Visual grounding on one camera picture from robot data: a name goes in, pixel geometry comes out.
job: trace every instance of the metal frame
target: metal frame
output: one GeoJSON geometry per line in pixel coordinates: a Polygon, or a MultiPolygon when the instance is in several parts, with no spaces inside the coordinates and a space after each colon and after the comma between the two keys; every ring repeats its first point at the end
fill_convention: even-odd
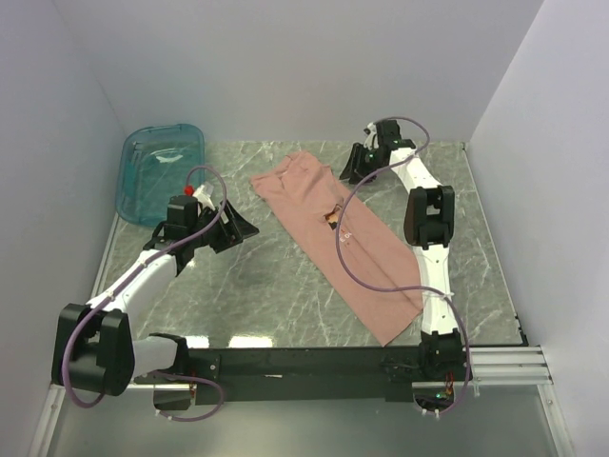
{"type": "MultiPolygon", "coordinates": [[[[118,220],[118,215],[115,214],[91,297],[99,294],[102,291],[103,284],[105,283],[108,257],[116,240],[115,235],[118,220]]],[[[286,353],[325,352],[326,354],[331,354],[333,349],[336,350],[348,348],[286,349],[288,351],[286,353]]],[[[418,350],[417,347],[354,348],[353,350],[355,350],[357,353],[360,350],[367,349],[370,349],[370,353],[373,353],[375,349],[380,349],[385,351],[385,353],[405,351],[409,354],[414,354],[414,351],[418,350]]],[[[205,354],[205,358],[203,360],[207,361],[208,356],[212,355],[213,351],[215,351],[216,354],[227,355],[230,353],[235,354],[236,352],[234,351],[243,350],[248,349],[192,349],[191,352],[195,351],[195,354],[205,354]]],[[[280,349],[270,348],[253,350],[266,351],[269,353],[269,351],[277,351],[280,349]]],[[[471,348],[471,362],[472,380],[470,382],[470,387],[474,389],[475,394],[477,395],[480,394],[479,386],[538,386],[545,417],[551,430],[559,457],[575,455],[566,424],[556,399],[552,378],[547,368],[541,348],[530,348],[524,346],[473,347],[471,348]]],[[[211,371],[218,370],[219,365],[220,364],[210,364],[209,369],[211,371]]],[[[277,376],[279,376],[278,373],[266,374],[266,377],[268,377],[270,380],[273,378],[277,380],[277,376]]],[[[159,394],[166,395],[167,393],[171,392],[181,392],[183,395],[187,391],[192,391],[192,387],[186,384],[167,384],[167,382],[155,384],[154,379],[152,378],[148,381],[150,384],[131,384],[129,385],[128,389],[149,389],[155,392],[155,396],[158,396],[159,394]]],[[[418,381],[417,379],[413,379],[413,381],[413,388],[439,387],[443,385],[441,382],[430,383],[426,381],[418,381]]],[[[462,382],[455,382],[455,385],[462,385],[462,382]]],[[[354,390],[355,393],[358,392],[358,388],[361,388],[361,386],[354,390]]],[[[208,394],[208,389],[200,389],[200,391],[197,391],[196,403],[200,403],[200,400],[205,400],[208,394]]],[[[29,449],[29,457],[47,456],[64,398],[65,390],[62,387],[53,385],[49,387],[47,401],[43,407],[41,417],[38,422],[38,427],[34,433],[32,444],[29,449]]]]}
{"type": "MultiPolygon", "coordinates": [[[[418,347],[388,348],[227,348],[192,349],[191,366],[199,376],[225,388],[226,399],[241,401],[335,400],[384,398],[412,402],[413,390],[443,387],[443,373],[417,368],[418,347]]],[[[551,386],[550,372],[540,348],[471,348],[470,386],[551,386]]],[[[462,386],[464,368],[453,369],[462,386]]],[[[168,395],[172,383],[163,377],[136,380],[136,388],[153,390],[154,405],[162,410],[187,409],[191,404],[213,405],[211,388],[168,395]],[[178,398],[184,400],[176,403],[178,398]]]]}
{"type": "MultiPolygon", "coordinates": [[[[102,254],[100,267],[97,270],[97,275],[95,276],[93,291],[91,292],[90,298],[93,298],[102,292],[102,287],[106,282],[106,264],[108,263],[109,254],[112,252],[114,243],[116,242],[115,235],[118,221],[118,213],[114,213],[114,219],[112,220],[112,225],[110,226],[110,234],[108,236],[108,240],[106,241],[104,253],[102,254]]],[[[47,454],[49,453],[50,440],[53,437],[53,432],[55,431],[55,426],[57,425],[57,419],[59,417],[59,411],[61,410],[61,406],[64,404],[65,396],[66,390],[63,387],[58,387],[53,384],[50,385],[47,400],[45,401],[45,405],[40,414],[40,419],[38,420],[38,426],[36,427],[34,437],[31,445],[29,446],[29,457],[47,457],[47,454]]]]}

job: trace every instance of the pink towel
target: pink towel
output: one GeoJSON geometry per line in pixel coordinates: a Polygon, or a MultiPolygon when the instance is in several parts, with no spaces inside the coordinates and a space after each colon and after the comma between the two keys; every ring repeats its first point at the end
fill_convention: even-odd
{"type": "MultiPolygon", "coordinates": [[[[294,241],[385,346],[422,310],[419,291],[381,293],[356,284],[336,254],[334,224],[349,190],[307,151],[294,152],[268,173],[250,180],[294,241]]],[[[358,198],[353,198],[341,225],[344,260],[363,281],[381,288],[419,285],[414,254],[358,198]]]]}

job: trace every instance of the white wall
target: white wall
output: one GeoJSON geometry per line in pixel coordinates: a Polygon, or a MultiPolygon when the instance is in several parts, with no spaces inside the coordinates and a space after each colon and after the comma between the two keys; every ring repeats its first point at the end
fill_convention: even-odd
{"type": "Polygon", "coordinates": [[[579,455],[607,455],[609,3],[545,0],[470,160],[510,291],[579,455]]]}
{"type": "Polygon", "coordinates": [[[128,131],[349,139],[415,116],[468,140],[541,0],[55,0],[128,131]]]}
{"type": "Polygon", "coordinates": [[[0,2],[0,455],[29,447],[60,309],[88,299],[125,134],[49,0],[0,2]]]}

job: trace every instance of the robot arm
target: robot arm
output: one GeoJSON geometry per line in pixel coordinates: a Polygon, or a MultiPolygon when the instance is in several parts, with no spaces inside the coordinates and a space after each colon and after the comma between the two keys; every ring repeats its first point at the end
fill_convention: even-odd
{"type": "Polygon", "coordinates": [[[257,234],[229,202],[218,223],[205,234],[196,236],[218,214],[209,198],[209,187],[198,188],[193,195],[172,197],[167,219],[157,226],[137,261],[107,291],[85,305],[67,305],[59,316],[51,378],[63,385],[61,366],[68,339],[78,323],[91,310],[111,298],[80,333],[69,360],[71,384],[80,389],[120,395],[132,378],[159,369],[184,372],[188,362],[186,339],[155,333],[144,340],[133,341],[129,322],[167,288],[194,256],[197,248],[210,246],[216,253],[242,243],[257,234]],[[195,236],[177,248],[175,242],[195,236]],[[156,257],[160,250],[167,253],[156,257]],[[121,285],[136,269],[145,268],[125,288],[121,285]]]}
{"type": "MultiPolygon", "coordinates": [[[[363,145],[353,145],[341,179],[357,184],[375,169],[413,156],[415,144],[402,139],[395,120],[369,124],[363,145]]],[[[427,170],[418,156],[392,169],[408,192],[404,235],[419,263],[421,283],[450,295],[448,244],[454,231],[455,194],[427,170]]],[[[455,316],[443,298],[423,293],[422,337],[453,335],[458,331],[455,316]]]]}

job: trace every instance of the marble floor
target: marble floor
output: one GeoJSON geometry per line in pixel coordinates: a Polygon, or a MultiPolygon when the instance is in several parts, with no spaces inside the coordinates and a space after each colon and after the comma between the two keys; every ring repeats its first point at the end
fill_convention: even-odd
{"type": "MultiPolygon", "coordinates": [[[[307,149],[338,175],[347,142],[222,142],[206,145],[206,161],[226,179],[228,199],[260,229],[221,254],[201,248],[187,269],[135,322],[139,337],[151,332],[188,336],[191,345],[227,347],[376,346],[344,300],[251,189],[253,174],[290,152],[307,149]]],[[[462,143],[432,143],[422,159],[456,191],[455,235],[449,272],[454,303],[475,345],[519,345],[519,322],[503,281],[462,143]]],[[[184,176],[166,176],[183,182],[184,176]]],[[[406,191],[393,173],[364,187],[360,198],[403,239],[406,191]]],[[[105,287],[127,269],[151,234],[119,220],[103,265],[105,287]]],[[[420,342],[421,316],[392,345],[420,342]]]]}

